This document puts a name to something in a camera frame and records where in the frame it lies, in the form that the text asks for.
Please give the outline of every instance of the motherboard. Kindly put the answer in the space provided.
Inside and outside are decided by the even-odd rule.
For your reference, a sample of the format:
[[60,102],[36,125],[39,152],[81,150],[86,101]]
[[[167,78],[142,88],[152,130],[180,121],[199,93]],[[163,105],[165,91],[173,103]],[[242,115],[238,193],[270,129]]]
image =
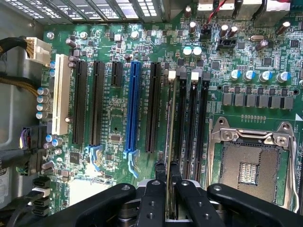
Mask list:
[[204,189],[223,183],[298,211],[303,14],[257,27],[220,16],[206,25],[194,11],[45,27],[52,62],[38,113],[52,214],[172,161]]

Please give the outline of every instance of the blue pcie slot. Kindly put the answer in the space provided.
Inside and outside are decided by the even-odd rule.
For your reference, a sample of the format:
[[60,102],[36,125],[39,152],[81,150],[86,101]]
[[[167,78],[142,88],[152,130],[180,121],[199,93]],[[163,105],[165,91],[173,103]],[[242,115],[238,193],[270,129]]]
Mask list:
[[[140,78],[141,78],[141,63],[133,61],[131,63],[131,73],[128,89],[128,103],[127,103],[127,123],[126,123],[126,143],[123,152],[123,158],[128,158],[128,154],[135,154],[137,130],[138,130],[138,115],[139,115],[139,99],[140,99]],[[128,160],[129,168],[133,165],[134,157]]]

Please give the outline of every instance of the white pci slot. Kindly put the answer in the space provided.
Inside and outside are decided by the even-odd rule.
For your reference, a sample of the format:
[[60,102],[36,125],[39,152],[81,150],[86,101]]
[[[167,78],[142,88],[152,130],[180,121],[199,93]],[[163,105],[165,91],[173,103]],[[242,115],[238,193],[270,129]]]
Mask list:
[[71,69],[68,67],[68,56],[64,54],[56,54],[55,62],[52,134],[64,135],[68,133],[65,118],[69,112]]

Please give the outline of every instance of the black connector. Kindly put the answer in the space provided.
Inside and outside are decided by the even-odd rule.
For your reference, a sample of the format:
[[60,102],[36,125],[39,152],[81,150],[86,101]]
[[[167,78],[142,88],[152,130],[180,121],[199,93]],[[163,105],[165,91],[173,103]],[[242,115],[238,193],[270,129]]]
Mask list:
[[51,187],[51,179],[48,177],[38,177],[33,180],[33,184],[39,188],[50,188]]

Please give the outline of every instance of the green circuit board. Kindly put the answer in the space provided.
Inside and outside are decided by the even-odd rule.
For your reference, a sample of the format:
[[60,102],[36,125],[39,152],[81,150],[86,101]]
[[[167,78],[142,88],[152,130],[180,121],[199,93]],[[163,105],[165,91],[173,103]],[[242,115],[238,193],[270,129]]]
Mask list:
[[[207,110],[204,124],[204,146],[201,166],[200,179],[195,179],[192,171],[189,171],[187,178],[198,180],[203,188],[207,186],[207,151],[209,141],[209,122],[216,124],[219,117],[225,117],[232,128],[249,130],[276,131],[281,122],[288,122],[294,130],[296,138],[296,157],[295,157],[295,180],[296,189],[299,190],[301,176],[302,159],[302,130],[303,130],[303,106],[302,89],[299,86],[300,79],[303,79],[303,14],[291,13],[285,18],[291,22],[291,27],[281,36],[275,35],[276,27],[255,28],[251,21],[232,21],[223,19],[214,19],[212,21],[211,38],[205,41],[199,41],[199,33],[191,35],[188,33],[189,21],[194,20],[200,26],[205,20],[195,18],[184,18],[183,14],[177,16],[170,23],[163,24],[117,24],[117,25],[51,25],[45,27],[44,41],[50,43],[53,47],[53,60],[55,54],[70,55],[70,47],[66,45],[65,40],[71,35],[75,36],[76,43],[79,46],[81,59],[88,62],[88,81],[87,92],[81,95],[86,96],[84,143],[74,145],[72,143],[72,123],[69,124],[69,134],[63,136],[64,145],[61,155],[54,155],[53,150],[49,150],[49,159],[55,162],[56,171],[49,175],[52,180],[52,208],[51,213],[58,212],[75,202],[81,200],[81,191],[79,187],[85,187],[88,196],[97,193],[97,190],[106,189],[117,183],[131,183],[135,186],[144,179],[154,178],[154,164],[157,160],[165,159],[167,149],[167,131],[169,113],[168,106],[172,101],[172,94],[176,95],[175,115],[173,116],[173,143],[172,160],[175,157],[175,146],[177,144],[177,133],[180,124],[178,122],[179,103],[179,83],[177,90],[173,90],[172,84],[165,80],[164,63],[169,62],[169,70],[185,69],[187,75],[186,109],[184,115],[184,138],[186,138],[188,129],[188,111],[190,109],[189,91],[191,87],[192,69],[202,69],[203,73],[210,74],[209,90],[207,96]],[[237,46],[231,51],[218,51],[217,39],[221,25],[236,26],[239,32],[236,36]],[[139,32],[138,39],[132,39],[130,34],[133,31]],[[46,36],[48,32],[54,33],[54,39],[49,40]],[[86,32],[88,37],[80,38],[80,33]],[[115,42],[109,39],[109,34],[113,32],[120,34],[122,39]],[[270,42],[269,47],[257,52],[255,51],[256,42],[249,38],[252,35],[263,35]],[[197,58],[190,56],[183,57],[185,47],[201,47],[202,54],[197,63]],[[132,55],[133,61],[142,63],[141,88],[140,88],[140,107],[138,117],[137,134],[137,155],[135,156],[135,171],[139,177],[135,178],[128,169],[127,159],[123,159],[125,149],[126,134],[126,115],[128,84],[130,74],[130,62],[124,59],[125,54]],[[89,144],[89,113],[92,111],[89,101],[92,99],[92,63],[93,61],[102,61],[105,67],[105,83],[103,98],[103,116],[101,130],[102,151],[99,153],[98,166],[100,171],[96,171],[87,161],[88,154],[85,148]],[[111,81],[111,62],[120,61],[123,63],[123,81],[121,87],[112,87]],[[154,153],[145,152],[147,109],[149,97],[149,74],[151,62],[161,62],[162,74],[160,83],[160,102],[158,127],[156,137],[156,148]],[[241,77],[232,81],[230,74],[233,70],[239,70]],[[252,81],[244,81],[242,75],[248,71],[255,71],[256,75],[265,71],[270,71],[273,77],[268,82],[261,82],[256,76]],[[291,78],[285,83],[278,83],[276,75],[281,72],[289,72]],[[49,87],[49,69],[43,69],[42,86]],[[224,94],[245,95],[246,88],[251,87],[252,94],[258,94],[258,89],[262,87],[262,94],[270,96],[274,91],[275,96],[282,97],[282,92],[287,90],[286,97],[293,99],[291,110],[278,108],[258,108],[226,105],[223,103]],[[191,136],[196,144],[198,135],[198,117],[200,101],[201,83],[197,84],[197,104],[193,108],[195,111],[194,128]],[[71,79],[70,93],[70,115],[73,115],[73,97],[74,97],[74,77]],[[111,135],[119,135],[121,143],[112,143]],[[184,173],[184,153],[186,146],[182,148],[180,154],[181,173]],[[216,144],[214,150],[214,165],[212,169],[212,182],[220,181],[222,174],[222,153],[223,145]],[[283,205],[285,197],[286,172],[288,168],[289,151],[282,149],[279,151],[276,182],[275,203]],[[69,178],[63,179],[58,171],[67,170]]]

